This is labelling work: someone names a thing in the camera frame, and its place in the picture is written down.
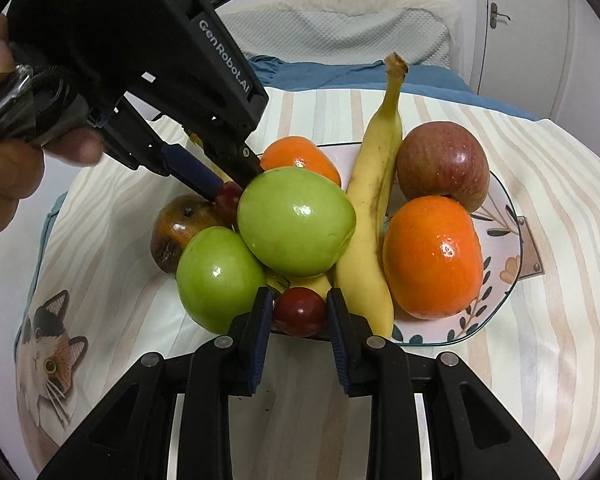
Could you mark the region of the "left hand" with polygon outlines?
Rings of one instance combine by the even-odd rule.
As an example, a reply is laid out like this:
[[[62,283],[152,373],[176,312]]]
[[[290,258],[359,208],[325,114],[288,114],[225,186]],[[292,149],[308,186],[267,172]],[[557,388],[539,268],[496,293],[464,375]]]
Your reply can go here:
[[[0,82],[15,69],[7,43],[8,25],[0,15]],[[104,154],[100,136],[79,128],[48,144],[45,151],[74,166],[93,166]],[[44,174],[44,151],[18,139],[0,143],[0,234],[15,217],[20,200],[31,196]]]

